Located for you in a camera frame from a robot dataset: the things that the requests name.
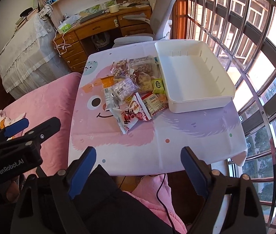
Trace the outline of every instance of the black cable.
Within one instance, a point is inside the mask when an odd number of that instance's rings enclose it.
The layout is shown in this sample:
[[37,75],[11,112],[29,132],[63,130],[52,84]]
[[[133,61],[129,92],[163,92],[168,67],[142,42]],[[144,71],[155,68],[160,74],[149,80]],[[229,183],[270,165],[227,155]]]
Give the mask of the black cable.
[[122,183],[120,184],[120,187],[122,186],[122,184],[123,184],[125,178],[126,178],[126,176],[123,178],[123,181],[122,181]]
[[176,234],[176,229],[175,229],[175,226],[174,226],[174,223],[173,223],[172,219],[170,218],[170,215],[169,215],[169,213],[168,213],[168,209],[167,209],[167,207],[165,206],[165,204],[159,199],[159,190],[161,189],[162,185],[164,184],[165,177],[166,177],[166,173],[164,173],[163,181],[162,181],[161,185],[159,186],[159,189],[158,189],[157,192],[156,192],[156,198],[157,198],[157,200],[162,204],[162,206],[165,208],[165,211],[166,211],[168,220],[170,221],[170,224],[172,225],[173,234]]

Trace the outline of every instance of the pink sofa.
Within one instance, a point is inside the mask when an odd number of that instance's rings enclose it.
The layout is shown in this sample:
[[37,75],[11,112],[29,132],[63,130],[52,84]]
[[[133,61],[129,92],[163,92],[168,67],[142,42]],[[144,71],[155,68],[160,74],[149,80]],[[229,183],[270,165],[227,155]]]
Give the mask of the pink sofa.
[[[4,109],[10,119],[26,113],[30,125],[23,133],[51,117],[60,119],[60,131],[42,144],[41,167],[47,176],[67,168],[71,122],[80,80],[81,74],[68,74],[31,91]],[[35,170],[25,173],[25,176],[31,173]]]

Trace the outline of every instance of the green snack package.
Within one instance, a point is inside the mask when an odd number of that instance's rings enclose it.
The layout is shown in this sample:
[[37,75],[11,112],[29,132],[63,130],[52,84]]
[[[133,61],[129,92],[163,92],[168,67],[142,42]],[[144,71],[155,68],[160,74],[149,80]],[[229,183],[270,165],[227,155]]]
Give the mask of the green snack package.
[[154,88],[154,90],[152,91],[153,94],[160,94],[160,93],[164,94],[165,93],[162,79],[160,79],[160,78],[154,79],[154,80],[152,80],[152,84],[153,84],[153,88]]

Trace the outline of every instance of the pink fabric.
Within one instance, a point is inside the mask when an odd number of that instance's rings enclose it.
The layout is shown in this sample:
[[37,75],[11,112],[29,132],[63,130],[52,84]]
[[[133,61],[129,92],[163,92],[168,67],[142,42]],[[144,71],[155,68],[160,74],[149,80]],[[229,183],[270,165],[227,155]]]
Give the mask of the pink fabric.
[[[162,219],[165,223],[171,226],[170,221],[167,217],[166,211],[162,204],[158,201],[156,197],[156,192],[159,189],[164,178],[164,174],[159,176],[144,176],[141,179],[141,182],[136,187],[136,189],[129,193],[124,191],[140,201],[143,205],[145,205],[148,209],[150,209],[156,216]],[[170,218],[175,226],[176,231],[181,234],[186,234],[187,229],[184,223],[181,221],[179,216],[175,213],[172,204],[172,197],[170,193],[170,187],[168,185],[167,175],[164,180],[164,183],[159,190],[159,199],[163,202],[163,204],[168,209]]]
[[[51,117],[60,119],[60,131],[46,140],[41,148],[41,167],[47,176],[67,168],[71,122],[80,80],[81,74],[68,74],[31,91],[4,109],[11,119],[26,113],[30,124],[23,133]],[[35,170],[26,172],[25,176],[31,173]]]

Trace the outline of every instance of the desk drawer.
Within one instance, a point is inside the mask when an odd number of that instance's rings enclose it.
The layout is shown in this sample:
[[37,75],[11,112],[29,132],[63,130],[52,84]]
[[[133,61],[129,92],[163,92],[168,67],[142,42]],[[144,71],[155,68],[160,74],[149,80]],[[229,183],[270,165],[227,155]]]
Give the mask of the desk drawer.
[[78,38],[82,40],[94,34],[115,29],[118,27],[119,27],[119,23],[117,21],[117,17],[109,17],[106,19],[93,22],[89,25],[85,25],[84,27],[77,29],[75,32]]
[[69,65],[69,67],[72,67],[75,64],[78,64],[80,62],[86,61],[88,58],[87,54],[83,52],[79,52],[77,54],[74,54],[68,58],[65,58],[64,60]]
[[139,25],[139,24],[143,24],[143,21],[139,21],[139,20],[128,20],[128,19],[124,19],[123,16],[125,15],[139,15],[144,13],[147,16],[147,19],[150,19],[151,17],[151,11],[150,10],[146,10],[146,11],[135,11],[135,12],[129,12],[129,13],[125,13],[122,15],[118,15],[118,21],[120,23],[120,27],[124,27],[124,26],[133,26],[133,25]]
[[75,42],[74,44],[72,44],[71,47],[67,47],[67,51],[64,54],[62,54],[61,57],[63,59],[65,59],[67,57],[70,57],[70,56],[77,54],[79,52],[82,52],[82,51],[84,51],[84,49],[83,49],[81,43],[78,41],[78,42]]
[[121,28],[123,37],[139,33],[150,33],[153,34],[152,29],[148,23],[126,26]]
[[79,73],[83,73],[85,65],[86,65],[87,61],[83,61],[81,63],[75,64],[74,66],[70,67],[70,69],[73,72],[79,72]]
[[[70,44],[72,45],[73,43],[77,42],[78,41],[78,37],[76,36],[75,32],[70,32],[70,33],[66,33],[64,34],[64,37],[65,39],[65,44]],[[59,39],[57,39],[55,42],[57,45],[61,45],[64,43],[63,41],[63,38],[60,37]]]

